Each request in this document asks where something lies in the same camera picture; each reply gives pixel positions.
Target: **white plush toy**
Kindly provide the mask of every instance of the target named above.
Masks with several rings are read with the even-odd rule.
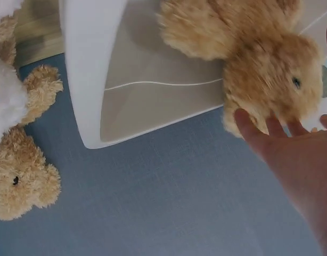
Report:
[[[23,0],[0,0],[0,20],[21,7]],[[28,96],[15,69],[0,59],[0,141],[27,113]]]
[[[0,20],[5,16],[12,16],[15,10],[20,9],[23,0],[0,0]]]

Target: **black eye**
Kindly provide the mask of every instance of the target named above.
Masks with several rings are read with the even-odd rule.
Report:
[[[13,185],[14,185],[14,186],[17,185],[18,182],[19,182],[19,177],[16,176],[16,177],[13,179]]]
[[[292,82],[297,87],[297,89],[300,89],[301,88],[301,81],[298,78],[293,77],[292,78]]]

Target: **hand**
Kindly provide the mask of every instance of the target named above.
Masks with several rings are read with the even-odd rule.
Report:
[[[267,135],[243,109],[234,116],[245,141],[274,172],[327,254],[327,131],[309,133],[294,121],[288,124],[293,136],[288,138],[280,122],[271,117],[266,120]],[[327,115],[320,121],[327,129]]]

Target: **gray carpet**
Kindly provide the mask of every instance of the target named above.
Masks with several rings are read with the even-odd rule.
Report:
[[[88,150],[64,56],[40,63],[59,67],[65,91],[27,132],[59,169],[62,193],[0,221],[0,256],[320,255],[267,167],[222,129],[221,110]]]

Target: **white container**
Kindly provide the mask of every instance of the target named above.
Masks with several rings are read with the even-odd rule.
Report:
[[[327,55],[327,0],[305,0],[297,27]],[[102,148],[222,105],[222,63],[188,59],[159,36],[159,0],[61,0],[73,110]]]

